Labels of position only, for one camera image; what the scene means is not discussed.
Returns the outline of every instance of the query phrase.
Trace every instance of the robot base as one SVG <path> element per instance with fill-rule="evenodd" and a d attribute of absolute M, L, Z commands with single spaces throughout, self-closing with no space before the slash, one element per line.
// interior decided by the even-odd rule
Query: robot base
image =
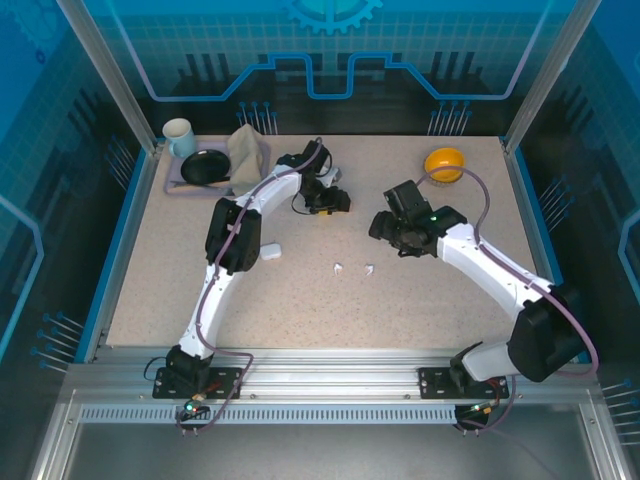
<path fill-rule="evenodd" d="M 419 368 L 418 379 L 420 398 L 423 400 L 493 400 L 497 395 L 501 399 L 509 398 L 509 388 L 505 377 L 496 378 L 499 383 L 497 392 L 487 382 L 478 382 L 468 385 L 464 395 L 461 394 L 460 389 L 451 378 L 450 369 L 447 367 Z"/>
<path fill-rule="evenodd" d="M 233 388 L 233 384 L 242 373 L 241 368 L 209 368 L 206 393 L 208 400 L 225 399 Z M 240 398 L 240 389 L 233 394 L 233 399 Z M 178 375 L 167 368 L 159 368 L 153 386 L 153 398 L 184 399 L 193 397 L 198 392 L 194 385 L 181 380 Z"/>

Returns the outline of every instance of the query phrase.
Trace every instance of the vent grill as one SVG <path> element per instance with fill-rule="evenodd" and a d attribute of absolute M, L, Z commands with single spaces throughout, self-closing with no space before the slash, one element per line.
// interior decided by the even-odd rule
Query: vent grill
<path fill-rule="evenodd" d="M 87 405 L 82 423 L 174 423 L 176 405 Z M 205 423 L 218 406 L 198 420 Z M 226 424 L 453 424 L 455 407 L 449 405 L 231 405 L 222 414 Z"/>

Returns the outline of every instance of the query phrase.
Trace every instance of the white mug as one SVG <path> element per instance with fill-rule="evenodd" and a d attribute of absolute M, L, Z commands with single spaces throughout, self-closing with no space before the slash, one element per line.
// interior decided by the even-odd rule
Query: white mug
<path fill-rule="evenodd" d="M 184 118 L 169 120 L 162 127 L 162 134 L 169 141 L 169 152 L 174 157 L 187 158 L 198 149 L 189 120 Z"/>

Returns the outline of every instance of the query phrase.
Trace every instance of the table surface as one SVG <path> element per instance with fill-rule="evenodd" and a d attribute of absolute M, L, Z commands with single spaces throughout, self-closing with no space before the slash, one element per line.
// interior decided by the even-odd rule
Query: table surface
<path fill-rule="evenodd" d="M 225 137 L 206 136 L 202 140 Z M 302 151 L 309 136 L 265 137 L 271 160 Z M 262 225 L 262 243 L 278 242 L 278 260 L 258 260 L 236 289 L 218 335 L 221 347 L 463 348 L 508 337 L 500 307 L 455 268 L 433 257 L 399 258 L 367 234 L 386 209 L 383 192 L 418 179 L 425 157 L 452 146 L 487 183 L 491 210 L 483 236 L 527 269 L 533 260 L 502 148 L 496 137 L 326 136 L 351 212 L 295 214 L 283 203 Z M 169 196 L 170 158 L 159 161 L 107 343 L 175 345 L 202 288 L 204 240 L 215 199 Z M 483 197 L 472 178 L 421 186 L 434 208 L 451 205 L 475 222 Z M 343 265 L 334 275 L 333 266 Z M 365 265 L 374 274 L 366 276 Z"/>

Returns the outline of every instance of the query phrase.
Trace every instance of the towel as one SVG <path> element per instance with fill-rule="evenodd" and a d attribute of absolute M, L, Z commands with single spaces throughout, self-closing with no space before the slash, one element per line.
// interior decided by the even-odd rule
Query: towel
<path fill-rule="evenodd" d="M 269 159 L 264 159 L 258 142 L 262 135 L 245 124 L 227 140 L 231 175 L 229 185 L 235 195 L 244 195 L 269 173 Z"/>

